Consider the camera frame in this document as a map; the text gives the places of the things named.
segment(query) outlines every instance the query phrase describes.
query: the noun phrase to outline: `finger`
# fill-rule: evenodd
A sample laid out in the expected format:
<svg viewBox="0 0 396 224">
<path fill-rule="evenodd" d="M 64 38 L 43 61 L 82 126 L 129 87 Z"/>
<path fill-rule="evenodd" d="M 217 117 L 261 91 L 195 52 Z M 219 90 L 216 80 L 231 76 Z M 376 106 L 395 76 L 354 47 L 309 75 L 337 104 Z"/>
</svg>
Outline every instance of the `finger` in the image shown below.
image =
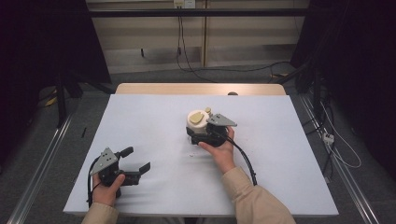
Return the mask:
<svg viewBox="0 0 396 224">
<path fill-rule="evenodd" d="M 233 139 L 233 136 L 235 135 L 235 132 L 233 131 L 233 128 L 231 126 L 227 126 L 227 131 L 228 131 L 228 136 Z"/>
<path fill-rule="evenodd" d="M 113 184 L 110 186 L 110 189 L 116 192 L 122 185 L 123 181 L 125 180 L 125 175 L 119 175 L 114 180 Z"/>
<path fill-rule="evenodd" d="M 99 183 L 100 183 L 100 178 L 99 178 L 99 174 L 94 174 L 93 176 L 92 176 L 92 185 L 93 186 L 96 186 L 96 185 L 98 185 Z"/>
<path fill-rule="evenodd" d="M 210 154 L 213 154 L 213 150 L 215 150 L 212 146 L 210 146 L 208 143 L 206 142 L 199 142 L 198 146 L 200 146 L 201 148 L 203 148 L 204 150 L 208 151 Z"/>
</svg>

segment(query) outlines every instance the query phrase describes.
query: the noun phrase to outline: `metal rail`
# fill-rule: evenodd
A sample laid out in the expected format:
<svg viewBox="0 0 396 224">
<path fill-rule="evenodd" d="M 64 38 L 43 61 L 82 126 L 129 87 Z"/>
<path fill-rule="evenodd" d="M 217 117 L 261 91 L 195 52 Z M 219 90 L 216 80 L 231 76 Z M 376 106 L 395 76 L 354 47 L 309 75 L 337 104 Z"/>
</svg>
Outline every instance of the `metal rail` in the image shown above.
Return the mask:
<svg viewBox="0 0 396 224">
<path fill-rule="evenodd" d="M 309 8 L 186 8 L 186 9 L 91 9 L 57 10 L 38 9 L 36 15 L 47 16 L 90 16 L 92 18 L 112 17 L 303 17 L 329 16 L 332 9 Z"/>
<path fill-rule="evenodd" d="M 306 112 L 308 113 L 309 118 L 313 120 L 315 128 L 318 128 L 319 124 L 318 121 L 315 119 L 315 113 L 312 111 L 313 105 L 311 101 L 306 96 L 302 96 L 302 95 L 300 95 L 300 99 L 303 103 Z M 321 138 L 322 132 L 318 131 L 318 135 Z M 326 146 L 326 150 L 328 153 L 330 153 L 331 149 L 329 146 Z M 337 153 L 338 156 L 340 156 L 336 147 L 334 148 L 333 151 Z M 363 218 L 364 223 L 379 224 L 380 221 L 376 217 L 373 207 L 370 205 L 369 200 L 364 195 L 363 191 L 359 187 L 358 182 L 356 182 L 355 178 L 353 177 L 352 173 L 350 173 L 347 166 L 342 162 L 340 162 L 337 158 L 335 158 L 333 154 L 332 154 L 332 161 L 339 175 L 341 176 L 341 179 L 343 180 L 344 185 L 346 186 L 346 189 L 348 190 L 352 198 L 352 201 L 356 205 L 358 211 L 361 213 L 361 217 Z"/>
<path fill-rule="evenodd" d="M 39 192 L 41 184 L 43 183 L 47 172 L 50 169 L 50 165 L 56 156 L 56 152 L 58 151 L 58 148 L 64 139 L 64 135 L 67 132 L 70 121 L 76 109 L 77 105 L 73 106 L 69 115 L 66 117 L 64 124 L 60 128 L 56 129 L 55 134 L 52 137 L 49 146 L 47 147 L 47 151 L 45 152 L 41 162 L 35 170 L 32 179 L 29 181 L 28 186 L 14 208 L 14 211 L 12 212 L 7 224 L 22 224 L 25 221 L 30 208 L 33 205 L 33 202 L 35 201 L 35 196 Z"/>
</svg>

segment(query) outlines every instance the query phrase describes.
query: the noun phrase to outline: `black stand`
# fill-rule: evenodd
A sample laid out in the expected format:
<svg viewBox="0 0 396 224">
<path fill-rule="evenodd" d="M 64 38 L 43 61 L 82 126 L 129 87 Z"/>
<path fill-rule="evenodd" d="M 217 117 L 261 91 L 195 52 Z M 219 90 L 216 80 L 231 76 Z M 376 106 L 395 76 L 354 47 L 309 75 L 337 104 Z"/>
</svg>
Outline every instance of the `black stand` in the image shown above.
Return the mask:
<svg viewBox="0 0 396 224">
<path fill-rule="evenodd" d="M 340 30 L 343 25 L 343 20 L 345 15 L 347 14 L 347 7 L 343 7 L 344 15 L 339 16 L 340 13 L 336 13 L 338 11 L 334 11 L 332 13 L 331 20 L 329 25 L 324 32 L 323 36 L 319 40 L 317 46 L 311 53 L 311 56 L 303 63 L 300 67 L 298 67 L 295 71 L 289 73 L 287 76 L 282 77 L 277 81 L 277 84 L 284 84 L 287 81 L 295 78 L 295 84 L 297 92 L 307 92 L 309 88 L 313 85 L 314 88 L 314 99 L 313 99 L 313 107 L 316 116 L 319 116 L 322 108 L 320 106 L 320 73 L 319 66 L 325 59 L 325 56 L 328 54 L 329 48 L 331 48 L 340 33 Z"/>
<path fill-rule="evenodd" d="M 57 86 L 56 86 L 58 113 L 59 113 L 57 128 L 60 128 L 64 124 L 64 121 L 67 116 L 66 102 L 64 98 L 64 89 L 67 89 L 67 92 L 69 92 L 70 97 L 81 98 L 83 91 L 81 87 L 78 85 L 79 80 L 81 82 L 88 83 L 97 90 L 102 91 L 106 94 L 113 94 L 116 92 L 115 90 L 111 90 L 110 88 L 107 88 L 100 83 L 93 82 L 76 72 L 69 72 L 66 74 L 66 72 L 60 71 L 57 76 Z"/>
</svg>

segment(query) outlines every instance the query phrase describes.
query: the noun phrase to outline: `white paper sheet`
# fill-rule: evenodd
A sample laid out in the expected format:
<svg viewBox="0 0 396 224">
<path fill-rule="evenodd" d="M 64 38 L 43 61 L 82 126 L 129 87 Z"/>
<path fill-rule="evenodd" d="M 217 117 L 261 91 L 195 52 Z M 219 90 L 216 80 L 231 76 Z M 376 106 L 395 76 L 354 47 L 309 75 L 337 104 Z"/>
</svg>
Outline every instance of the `white paper sheet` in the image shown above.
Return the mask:
<svg viewBox="0 0 396 224">
<path fill-rule="evenodd" d="M 289 96 L 112 95 L 64 211 L 88 211 L 87 175 L 105 147 L 134 147 L 120 160 L 124 171 L 146 162 L 151 170 L 138 186 L 121 187 L 116 207 L 128 216 L 233 216 L 221 174 L 211 156 L 191 145 L 186 118 L 212 108 L 235 121 L 234 141 L 245 150 L 258 184 L 295 216 L 333 216 L 338 211 Z M 235 162 L 247 174 L 239 151 Z"/>
</svg>

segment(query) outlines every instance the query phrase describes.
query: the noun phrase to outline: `black curtain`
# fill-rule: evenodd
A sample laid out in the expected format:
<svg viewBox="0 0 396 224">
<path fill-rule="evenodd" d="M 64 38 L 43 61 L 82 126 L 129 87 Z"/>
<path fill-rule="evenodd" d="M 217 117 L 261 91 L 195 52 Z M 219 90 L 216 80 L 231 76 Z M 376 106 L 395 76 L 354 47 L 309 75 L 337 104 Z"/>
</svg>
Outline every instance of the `black curtain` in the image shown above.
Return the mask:
<svg viewBox="0 0 396 224">
<path fill-rule="evenodd" d="M 318 68 L 372 155 L 396 179 L 396 8 L 375 0 L 342 5 L 348 8 L 338 12 L 341 29 Z M 325 25 L 308 18 L 293 55 L 295 65 L 304 62 Z"/>
<path fill-rule="evenodd" d="M 38 93 L 55 86 L 60 73 L 66 83 L 109 83 L 110 77 L 88 13 L 57 13 L 88 12 L 84 0 L 1 1 L 0 10 L 3 162 L 33 116 Z"/>
</svg>

